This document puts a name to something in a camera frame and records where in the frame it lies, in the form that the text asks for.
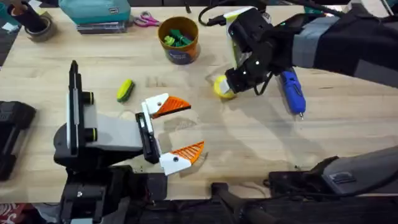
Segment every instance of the red object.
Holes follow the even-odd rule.
[[[23,220],[22,211],[29,206],[25,203],[5,203],[0,204],[0,223],[15,224]]]

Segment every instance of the cup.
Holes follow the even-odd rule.
[[[164,43],[164,37],[170,35],[171,29],[178,29],[182,35],[192,41],[183,47],[172,47]],[[171,17],[160,25],[158,29],[160,44],[166,53],[166,57],[177,65],[192,63],[198,57],[198,26],[186,17]]]
[[[12,18],[8,13],[7,13],[7,6],[0,2],[0,18],[4,19],[6,22],[9,22],[10,24],[14,26],[18,26],[19,22],[16,21],[14,18]]]

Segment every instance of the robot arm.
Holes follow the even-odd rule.
[[[277,26],[250,9],[228,29],[242,52],[251,56],[226,71],[220,85],[234,93],[267,83],[272,75],[297,66],[316,68],[398,87],[398,17],[376,18],[362,5],[347,14],[297,14]]]
[[[398,17],[376,18],[362,5],[347,14],[297,14],[277,26],[255,9],[240,14],[228,33],[251,55],[236,69],[226,71],[221,92],[254,88],[290,67],[316,68],[398,88]],[[396,193],[397,147],[356,157],[327,158],[310,171],[274,172],[269,181],[292,174],[315,192],[349,197],[368,192]]]

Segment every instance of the tape roll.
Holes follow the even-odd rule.
[[[25,31],[30,35],[29,39],[33,42],[44,42],[49,40],[49,38],[53,37],[55,33],[57,33],[57,27],[52,22],[50,18],[47,16],[40,16],[43,22],[47,25],[47,27],[40,32],[32,32],[27,27],[25,27]]]

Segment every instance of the green sponge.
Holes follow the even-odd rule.
[[[119,103],[126,102],[129,99],[134,86],[135,84],[132,80],[127,79],[126,81],[124,81],[118,90],[118,94],[116,96],[117,101]]]

